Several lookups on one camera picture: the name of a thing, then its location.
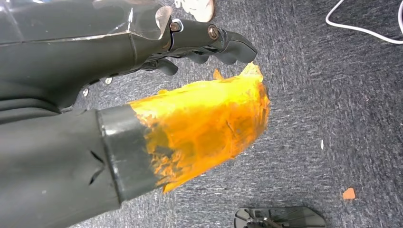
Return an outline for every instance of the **black plastic part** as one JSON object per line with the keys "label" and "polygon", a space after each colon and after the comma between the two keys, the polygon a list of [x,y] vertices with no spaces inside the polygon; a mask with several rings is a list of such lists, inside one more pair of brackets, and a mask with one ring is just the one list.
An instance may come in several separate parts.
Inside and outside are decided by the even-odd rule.
{"label": "black plastic part", "polygon": [[222,29],[220,35],[225,43],[225,48],[215,55],[220,61],[225,64],[234,64],[236,61],[250,63],[255,59],[257,50],[243,36]]}
{"label": "black plastic part", "polygon": [[118,209],[96,111],[0,125],[0,227],[65,228]]}
{"label": "black plastic part", "polygon": [[15,99],[15,100],[4,100],[0,101],[0,111],[19,109],[19,108],[41,108],[46,109],[55,113],[60,113],[59,109],[53,104],[38,99]]}
{"label": "black plastic part", "polygon": [[0,100],[36,98],[68,107],[85,84],[134,64],[130,35],[0,46]]}
{"label": "black plastic part", "polygon": [[235,228],[326,228],[325,220],[307,207],[240,208]]}
{"label": "black plastic part", "polygon": [[178,67],[173,62],[164,58],[145,63],[141,69],[146,71],[160,70],[168,76],[172,76],[178,72]]}
{"label": "black plastic part", "polygon": [[102,131],[121,201],[158,188],[146,150],[147,130],[129,105],[99,111]]}
{"label": "black plastic part", "polygon": [[0,124],[11,123],[20,120],[53,116],[58,113],[42,108],[19,108],[0,112]]}
{"label": "black plastic part", "polygon": [[191,61],[198,63],[198,64],[203,64],[209,60],[209,56],[206,55],[198,55],[194,52],[189,52],[186,57],[188,57]]}
{"label": "black plastic part", "polygon": [[211,23],[202,23],[192,20],[176,20],[181,25],[181,31],[172,33],[172,54],[183,52],[184,48],[192,50],[195,48],[208,46],[215,42],[208,33],[208,28],[214,26]]}

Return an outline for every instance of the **black tube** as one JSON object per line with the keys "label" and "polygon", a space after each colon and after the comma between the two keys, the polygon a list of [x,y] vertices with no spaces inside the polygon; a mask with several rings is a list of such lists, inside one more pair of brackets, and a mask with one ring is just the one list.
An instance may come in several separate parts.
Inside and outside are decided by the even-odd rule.
{"label": "black tube", "polygon": [[0,227],[65,228],[157,188],[129,106],[0,125]]}

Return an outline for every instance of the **robotic hand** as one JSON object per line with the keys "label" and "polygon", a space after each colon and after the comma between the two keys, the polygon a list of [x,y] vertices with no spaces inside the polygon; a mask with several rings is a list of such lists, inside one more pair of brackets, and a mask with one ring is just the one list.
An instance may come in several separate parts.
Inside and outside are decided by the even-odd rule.
{"label": "robotic hand", "polygon": [[67,227],[164,185],[130,106],[61,110],[101,78],[175,74],[166,57],[255,58],[243,36],[171,11],[153,0],[0,0],[0,227]]}

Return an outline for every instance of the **robotic finger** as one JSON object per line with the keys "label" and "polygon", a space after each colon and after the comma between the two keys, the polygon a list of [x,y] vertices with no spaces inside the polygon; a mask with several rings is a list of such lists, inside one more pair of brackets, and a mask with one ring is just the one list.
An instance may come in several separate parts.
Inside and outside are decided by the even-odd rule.
{"label": "robotic finger", "polygon": [[175,19],[170,24],[171,46],[163,57],[187,57],[195,63],[205,63],[209,56],[215,56],[221,62],[231,65],[236,61],[252,62],[257,51],[242,35],[217,28],[211,23]]}

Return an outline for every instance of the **white wire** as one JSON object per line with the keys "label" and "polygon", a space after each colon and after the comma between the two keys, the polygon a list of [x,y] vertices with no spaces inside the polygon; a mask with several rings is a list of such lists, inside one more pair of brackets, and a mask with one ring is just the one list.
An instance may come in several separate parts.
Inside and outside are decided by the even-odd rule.
{"label": "white wire", "polygon": [[[335,27],[339,27],[339,28],[344,28],[344,29],[352,29],[352,30],[356,30],[356,31],[360,31],[360,32],[365,32],[368,33],[374,37],[377,37],[379,39],[382,39],[384,41],[387,41],[389,43],[394,43],[394,44],[403,44],[403,40],[395,40],[395,39],[390,39],[388,37],[384,37],[376,32],[372,32],[370,30],[364,29],[364,28],[359,28],[359,27],[355,27],[355,26],[350,26],[350,25],[342,25],[342,24],[337,24],[334,22],[331,22],[329,20],[330,15],[332,15],[332,13],[337,9],[337,7],[339,7],[341,5],[341,3],[343,3],[344,0],[340,0],[334,7],[333,9],[327,14],[326,16],[326,23],[331,25],[331,26],[335,26]],[[400,27],[400,31],[403,34],[403,20],[402,20],[402,12],[403,12],[403,1],[402,3],[400,3],[400,7],[399,7],[399,12],[397,13],[397,20],[399,22],[399,27]]]}

